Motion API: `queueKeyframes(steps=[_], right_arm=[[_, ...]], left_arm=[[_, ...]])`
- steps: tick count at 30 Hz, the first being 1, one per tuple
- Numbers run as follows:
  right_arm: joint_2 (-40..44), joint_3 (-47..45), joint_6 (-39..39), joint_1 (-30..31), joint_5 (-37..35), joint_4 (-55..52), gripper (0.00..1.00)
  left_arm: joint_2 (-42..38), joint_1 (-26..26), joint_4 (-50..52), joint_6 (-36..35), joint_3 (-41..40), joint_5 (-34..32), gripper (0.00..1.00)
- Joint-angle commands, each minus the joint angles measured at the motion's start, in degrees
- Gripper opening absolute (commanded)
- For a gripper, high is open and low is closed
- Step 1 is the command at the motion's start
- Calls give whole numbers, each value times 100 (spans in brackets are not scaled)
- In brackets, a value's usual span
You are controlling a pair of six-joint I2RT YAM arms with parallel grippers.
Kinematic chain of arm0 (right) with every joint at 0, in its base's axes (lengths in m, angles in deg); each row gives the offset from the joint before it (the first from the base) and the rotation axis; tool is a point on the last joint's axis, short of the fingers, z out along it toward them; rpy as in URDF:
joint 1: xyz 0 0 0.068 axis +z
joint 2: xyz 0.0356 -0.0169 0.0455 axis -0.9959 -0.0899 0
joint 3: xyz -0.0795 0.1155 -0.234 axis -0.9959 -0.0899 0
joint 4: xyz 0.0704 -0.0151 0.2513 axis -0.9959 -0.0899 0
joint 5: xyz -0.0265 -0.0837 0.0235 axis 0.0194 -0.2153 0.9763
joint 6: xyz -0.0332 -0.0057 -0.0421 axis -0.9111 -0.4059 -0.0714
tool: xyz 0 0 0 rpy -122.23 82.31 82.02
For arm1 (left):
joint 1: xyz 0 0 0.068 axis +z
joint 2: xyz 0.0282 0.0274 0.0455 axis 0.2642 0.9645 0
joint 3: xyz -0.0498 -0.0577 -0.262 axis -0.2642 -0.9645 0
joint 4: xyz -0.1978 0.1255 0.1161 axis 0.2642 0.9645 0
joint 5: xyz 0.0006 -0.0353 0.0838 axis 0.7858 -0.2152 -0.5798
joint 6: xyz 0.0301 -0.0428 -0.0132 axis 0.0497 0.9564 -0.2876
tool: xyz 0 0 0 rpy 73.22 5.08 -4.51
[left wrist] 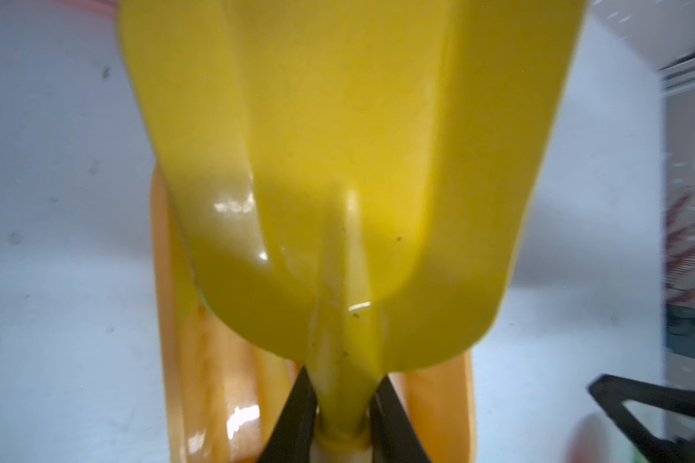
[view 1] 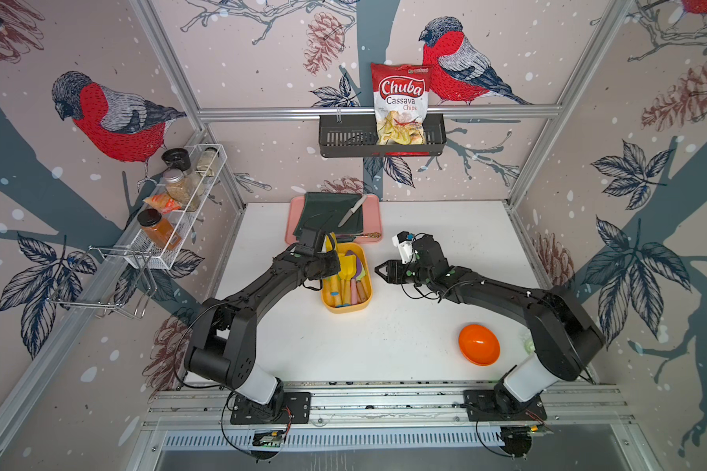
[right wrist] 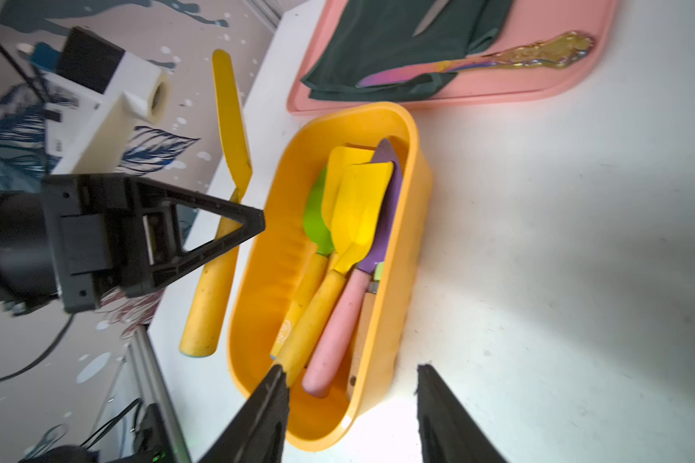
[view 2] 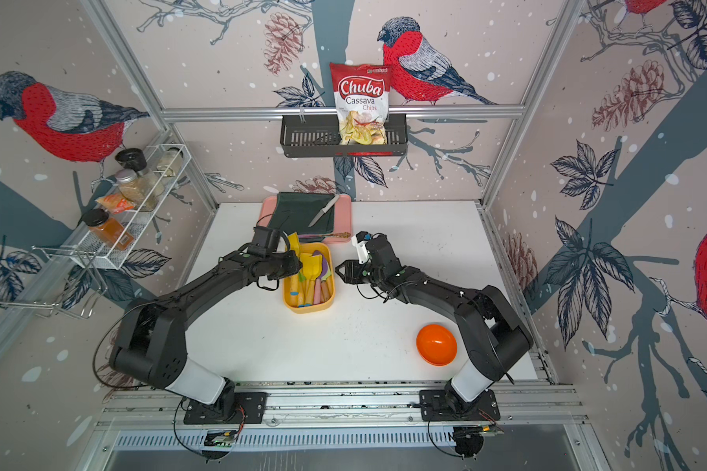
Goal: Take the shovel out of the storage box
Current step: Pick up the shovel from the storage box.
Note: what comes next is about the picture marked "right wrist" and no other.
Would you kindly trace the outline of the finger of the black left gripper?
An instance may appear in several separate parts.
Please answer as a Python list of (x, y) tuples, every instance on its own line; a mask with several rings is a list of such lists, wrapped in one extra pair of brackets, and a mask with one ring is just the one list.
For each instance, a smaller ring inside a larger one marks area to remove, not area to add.
[[(214, 237), (185, 248), (179, 209), (218, 217)], [(264, 212), (150, 179), (132, 180), (132, 295), (160, 291), (264, 231)]]

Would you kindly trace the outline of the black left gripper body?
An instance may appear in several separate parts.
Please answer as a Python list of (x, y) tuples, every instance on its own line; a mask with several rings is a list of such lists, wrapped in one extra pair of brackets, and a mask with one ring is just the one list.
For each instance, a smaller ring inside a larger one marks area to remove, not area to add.
[(41, 200), (67, 313), (98, 308), (113, 289), (137, 297), (179, 279), (179, 198), (165, 184), (117, 174), (49, 176)]

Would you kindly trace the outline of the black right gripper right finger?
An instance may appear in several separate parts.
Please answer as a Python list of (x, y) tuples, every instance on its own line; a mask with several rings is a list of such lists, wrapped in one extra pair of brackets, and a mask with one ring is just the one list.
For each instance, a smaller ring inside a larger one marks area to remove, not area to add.
[(419, 365), (417, 419), (424, 462), (505, 463), (432, 365)]

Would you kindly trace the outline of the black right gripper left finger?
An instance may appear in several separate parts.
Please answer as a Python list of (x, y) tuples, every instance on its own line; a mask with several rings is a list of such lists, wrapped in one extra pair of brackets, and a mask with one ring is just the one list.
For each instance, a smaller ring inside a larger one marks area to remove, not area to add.
[(286, 379), (273, 366), (200, 462), (281, 462), (290, 414)]

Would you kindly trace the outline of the purple shovel pink handle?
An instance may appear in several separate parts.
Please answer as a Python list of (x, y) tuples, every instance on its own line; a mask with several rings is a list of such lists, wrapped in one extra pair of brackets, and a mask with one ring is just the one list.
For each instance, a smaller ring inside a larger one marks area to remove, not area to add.
[(309, 395), (328, 394), (348, 350), (364, 294), (386, 256), (402, 177), (387, 139), (369, 162), (344, 170), (330, 222), (339, 259), (312, 300), (314, 308), (331, 313), (303, 376), (302, 388)]

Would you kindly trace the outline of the green shovel yellow handle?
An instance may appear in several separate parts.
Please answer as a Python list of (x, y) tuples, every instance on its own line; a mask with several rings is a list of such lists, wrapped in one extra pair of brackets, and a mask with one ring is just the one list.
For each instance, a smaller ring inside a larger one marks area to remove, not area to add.
[(317, 245), (317, 253), (329, 257), (334, 252), (331, 233), (322, 218), (322, 199), (326, 183), (326, 168), (320, 171), (309, 192), (302, 227), (310, 241)]

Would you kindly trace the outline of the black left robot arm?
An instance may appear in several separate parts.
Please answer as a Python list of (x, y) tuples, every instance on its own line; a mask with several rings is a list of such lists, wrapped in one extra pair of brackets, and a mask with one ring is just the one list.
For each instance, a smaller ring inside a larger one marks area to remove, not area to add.
[[(181, 206), (239, 227), (187, 251)], [(264, 229), (262, 210), (144, 177), (47, 176), (38, 193), (0, 192), (0, 302), (19, 314), (55, 299), (69, 314), (92, 311), (113, 289), (164, 289)]]

